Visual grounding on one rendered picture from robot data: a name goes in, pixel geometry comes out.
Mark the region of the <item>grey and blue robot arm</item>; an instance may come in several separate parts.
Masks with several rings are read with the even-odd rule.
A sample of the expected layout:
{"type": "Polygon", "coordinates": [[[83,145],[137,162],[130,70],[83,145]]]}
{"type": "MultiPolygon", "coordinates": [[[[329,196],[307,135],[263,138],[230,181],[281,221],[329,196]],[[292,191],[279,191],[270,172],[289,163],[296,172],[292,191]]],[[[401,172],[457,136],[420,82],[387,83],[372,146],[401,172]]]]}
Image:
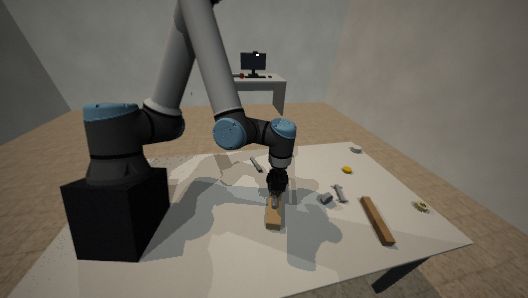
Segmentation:
{"type": "Polygon", "coordinates": [[[83,106],[90,154],[88,185],[120,185],[151,174],[143,145],[172,141],[183,134],[185,121],[179,106],[195,56],[214,113],[215,142],[225,150],[251,143],[269,146],[272,166],[291,164],[296,125],[284,118],[270,122],[245,115],[212,8],[219,1],[177,0],[153,92],[142,109],[137,104],[83,106]]]}

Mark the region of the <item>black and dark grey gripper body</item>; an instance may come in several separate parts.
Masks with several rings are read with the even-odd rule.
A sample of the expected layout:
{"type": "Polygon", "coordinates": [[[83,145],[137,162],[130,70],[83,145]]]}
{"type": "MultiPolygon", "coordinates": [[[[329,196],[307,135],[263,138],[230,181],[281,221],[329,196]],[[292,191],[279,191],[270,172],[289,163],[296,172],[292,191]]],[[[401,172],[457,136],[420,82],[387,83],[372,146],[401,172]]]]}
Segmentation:
{"type": "Polygon", "coordinates": [[[284,191],[285,192],[286,184],[287,184],[287,172],[285,171],[286,168],[287,167],[285,167],[285,168],[277,168],[277,167],[272,166],[272,169],[269,170],[269,172],[270,172],[269,184],[271,182],[271,190],[284,191]],[[284,174],[283,174],[283,169],[284,169],[284,174]],[[280,174],[280,173],[282,173],[282,174],[280,174]]]}

